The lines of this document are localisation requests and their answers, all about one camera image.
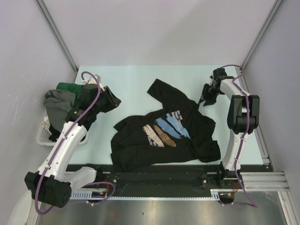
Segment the black printed t shirt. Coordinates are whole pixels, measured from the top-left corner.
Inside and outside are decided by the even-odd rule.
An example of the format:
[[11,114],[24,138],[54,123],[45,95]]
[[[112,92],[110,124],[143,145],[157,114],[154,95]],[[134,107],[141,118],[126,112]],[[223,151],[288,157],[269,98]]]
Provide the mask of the black printed t shirt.
[[199,112],[195,101],[159,79],[147,93],[162,109],[128,116],[114,126],[117,133],[111,140],[111,159],[117,170],[221,159],[218,142],[212,138],[216,123]]

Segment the white plastic laundry basket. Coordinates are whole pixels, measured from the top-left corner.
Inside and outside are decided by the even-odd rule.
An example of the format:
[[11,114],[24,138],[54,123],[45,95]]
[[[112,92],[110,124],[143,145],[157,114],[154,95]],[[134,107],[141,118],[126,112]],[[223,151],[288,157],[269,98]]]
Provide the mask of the white plastic laundry basket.
[[38,127],[36,142],[43,146],[54,146],[59,136],[60,132],[52,128],[46,115]]

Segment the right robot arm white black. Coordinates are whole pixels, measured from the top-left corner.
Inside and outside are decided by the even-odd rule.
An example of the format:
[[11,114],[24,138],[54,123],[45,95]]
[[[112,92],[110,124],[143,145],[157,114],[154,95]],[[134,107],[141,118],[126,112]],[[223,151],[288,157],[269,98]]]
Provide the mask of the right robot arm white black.
[[210,83],[204,84],[199,104],[213,105],[218,95],[225,95],[230,100],[227,114],[227,126],[230,138],[226,154],[215,174],[204,174],[203,181],[227,188],[240,179],[240,161],[249,136],[259,125],[260,98],[251,95],[237,83],[237,78],[228,76],[225,67],[213,70]]

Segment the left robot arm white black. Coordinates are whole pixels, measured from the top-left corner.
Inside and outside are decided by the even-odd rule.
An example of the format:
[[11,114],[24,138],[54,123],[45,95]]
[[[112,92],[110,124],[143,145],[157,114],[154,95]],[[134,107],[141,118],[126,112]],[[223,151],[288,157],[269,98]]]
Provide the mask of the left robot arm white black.
[[107,113],[117,108],[121,100],[108,86],[85,84],[81,97],[67,112],[62,132],[49,156],[36,172],[28,172],[25,184],[35,202],[51,207],[63,208],[71,195],[84,186],[97,188],[106,185],[101,166],[85,164],[69,175],[66,170],[78,144],[87,135],[99,113]]

